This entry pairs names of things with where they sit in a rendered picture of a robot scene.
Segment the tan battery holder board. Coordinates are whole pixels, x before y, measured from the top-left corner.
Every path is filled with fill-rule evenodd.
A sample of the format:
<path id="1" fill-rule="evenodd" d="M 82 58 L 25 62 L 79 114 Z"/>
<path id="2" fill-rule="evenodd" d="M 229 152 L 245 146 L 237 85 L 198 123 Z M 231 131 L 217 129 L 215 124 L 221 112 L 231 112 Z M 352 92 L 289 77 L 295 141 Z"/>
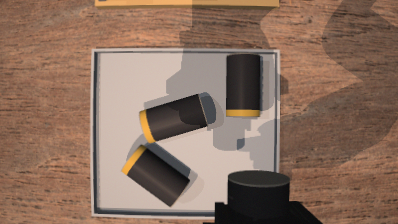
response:
<path id="1" fill-rule="evenodd" d="M 279 0 L 95 0 L 97 9 L 216 8 L 277 10 Z"/>

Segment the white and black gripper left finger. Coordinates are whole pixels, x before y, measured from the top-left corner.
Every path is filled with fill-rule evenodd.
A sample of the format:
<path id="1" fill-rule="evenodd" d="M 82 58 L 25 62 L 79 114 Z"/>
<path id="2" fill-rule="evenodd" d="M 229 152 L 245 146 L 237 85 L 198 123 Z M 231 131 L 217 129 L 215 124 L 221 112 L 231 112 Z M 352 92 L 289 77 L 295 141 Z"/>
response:
<path id="1" fill-rule="evenodd" d="M 224 202 L 215 202 L 215 221 L 203 224 L 233 224 L 229 207 Z"/>

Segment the white shallow tray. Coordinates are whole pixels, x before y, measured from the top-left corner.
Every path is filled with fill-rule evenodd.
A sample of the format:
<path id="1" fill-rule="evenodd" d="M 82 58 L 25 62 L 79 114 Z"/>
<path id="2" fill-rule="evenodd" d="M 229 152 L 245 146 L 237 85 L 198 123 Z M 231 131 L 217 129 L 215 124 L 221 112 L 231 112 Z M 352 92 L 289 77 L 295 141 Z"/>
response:
<path id="1" fill-rule="evenodd" d="M 226 117 L 226 56 L 260 55 L 260 117 Z M 208 126 L 147 143 L 139 111 L 199 94 Z M 170 208 L 121 172 L 143 144 L 190 182 Z M 92 49 L 91 215 L 215 219 L 227 204 L 228 174 L 279 173 L 280 50 Z"/>

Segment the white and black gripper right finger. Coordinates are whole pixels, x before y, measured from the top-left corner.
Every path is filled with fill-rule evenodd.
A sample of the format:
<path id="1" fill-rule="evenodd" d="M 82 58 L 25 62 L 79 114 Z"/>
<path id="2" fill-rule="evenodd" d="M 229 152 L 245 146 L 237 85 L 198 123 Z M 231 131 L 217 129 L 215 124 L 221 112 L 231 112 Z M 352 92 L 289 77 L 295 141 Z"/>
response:
<path id="1" fill-rule="evenodd" d="M 289 201 L 288 224 L 323 224 L 299 201 Z"/>

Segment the black battery with yellow end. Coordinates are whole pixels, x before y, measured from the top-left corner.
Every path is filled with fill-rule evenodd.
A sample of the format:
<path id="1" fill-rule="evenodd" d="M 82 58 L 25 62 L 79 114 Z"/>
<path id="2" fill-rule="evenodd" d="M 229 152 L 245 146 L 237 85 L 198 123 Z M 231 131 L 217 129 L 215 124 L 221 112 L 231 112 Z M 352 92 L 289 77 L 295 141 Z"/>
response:
<path id="1" fill-rule="evenodd" d="M 149 144 L 208 126 L 199 94 L 142 110 L 139 120 Z"/>
<path id="2" fill-rule="evenodd" d="M 288 224 L 290 178 L 262 170 L 228 174 L 227 206 L 233 224 Z"/>
<path id="3" fill-rule="evenodd" d="M 226 117 L 260 117 L 260 55 L 226 56 Z"/>
<path id="4" fill-rule="evenodd" d="M 190 179 L 143 144 L 129 157 L 121 172 L 170 208 L 178 201 L 190 182 Z"/>

